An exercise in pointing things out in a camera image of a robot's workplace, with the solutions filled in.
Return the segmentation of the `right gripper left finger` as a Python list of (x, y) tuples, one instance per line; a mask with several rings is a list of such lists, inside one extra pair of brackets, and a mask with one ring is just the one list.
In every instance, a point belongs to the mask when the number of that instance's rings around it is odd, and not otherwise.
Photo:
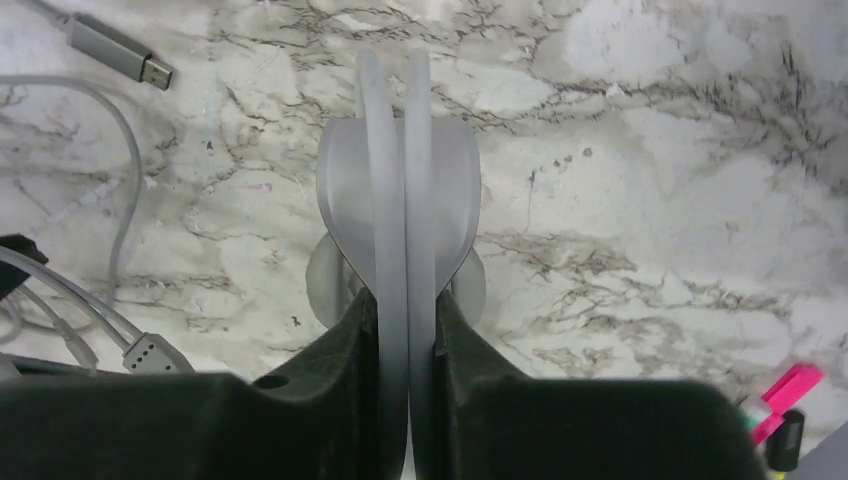
[(372, 221), (322, 213), (364, 281), (342, 319), (254, 382), (163, 365), (153, 375), (36, 375), (1, 386), (5, 479), (397, 479), (405, 456), (405, 192), (378, 58), (361, 54), (359, 113)]

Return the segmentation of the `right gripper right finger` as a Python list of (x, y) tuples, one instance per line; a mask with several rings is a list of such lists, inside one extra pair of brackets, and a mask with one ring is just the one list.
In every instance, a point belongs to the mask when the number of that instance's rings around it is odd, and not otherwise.
[(404, 132), (411, 442), (420, 479), (761, 479), (738, 409), (691, 381), (534, 379), (465, 321), (437, 271), (430, 62)]

